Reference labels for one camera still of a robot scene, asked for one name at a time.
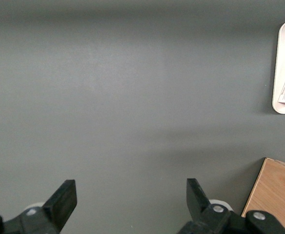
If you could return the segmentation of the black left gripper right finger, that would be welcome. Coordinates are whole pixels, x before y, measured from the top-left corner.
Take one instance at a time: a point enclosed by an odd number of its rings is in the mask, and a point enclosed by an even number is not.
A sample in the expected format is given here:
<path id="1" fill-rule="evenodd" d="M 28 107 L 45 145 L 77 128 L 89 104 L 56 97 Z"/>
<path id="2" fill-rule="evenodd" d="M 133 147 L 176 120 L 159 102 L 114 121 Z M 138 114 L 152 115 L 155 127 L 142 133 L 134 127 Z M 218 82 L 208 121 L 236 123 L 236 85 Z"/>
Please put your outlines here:
<path id="1" fill-rule="evenodd" d="M 195 178 L 186 182 L 186 202 L 192 217 L 180 234 L 285 234 L 272 214 L 251 210 L 241 217 L 222 204 L 212 204 Z"/>

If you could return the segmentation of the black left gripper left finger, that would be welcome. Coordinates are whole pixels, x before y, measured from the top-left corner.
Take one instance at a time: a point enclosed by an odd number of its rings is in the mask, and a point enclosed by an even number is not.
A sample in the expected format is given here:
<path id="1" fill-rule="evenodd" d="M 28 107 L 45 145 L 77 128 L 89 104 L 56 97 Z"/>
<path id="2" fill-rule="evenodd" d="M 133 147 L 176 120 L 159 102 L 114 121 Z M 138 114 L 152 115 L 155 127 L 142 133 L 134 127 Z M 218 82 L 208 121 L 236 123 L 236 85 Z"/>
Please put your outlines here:
<path id="1" fill-rule="evenodd" d="M 66 180 L 42 206 L 32 206 L 4 221 L 0 234 L 59 234 L 77 205 L 75 180 Z"/>

